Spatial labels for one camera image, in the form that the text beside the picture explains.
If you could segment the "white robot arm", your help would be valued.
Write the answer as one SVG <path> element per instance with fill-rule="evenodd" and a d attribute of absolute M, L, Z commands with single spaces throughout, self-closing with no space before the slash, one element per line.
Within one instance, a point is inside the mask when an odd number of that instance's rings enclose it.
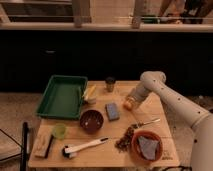
<path fill-rule="evenodd" d="M 151 92 L 157 94 L 195 133 L 190 160 L 192 171 L 213 171 L 213 114 L 169 88 L 165 82 L 166 75 L 161 71 L 143 72 L 123 106 L 127 110 L 137 109 Z"/>

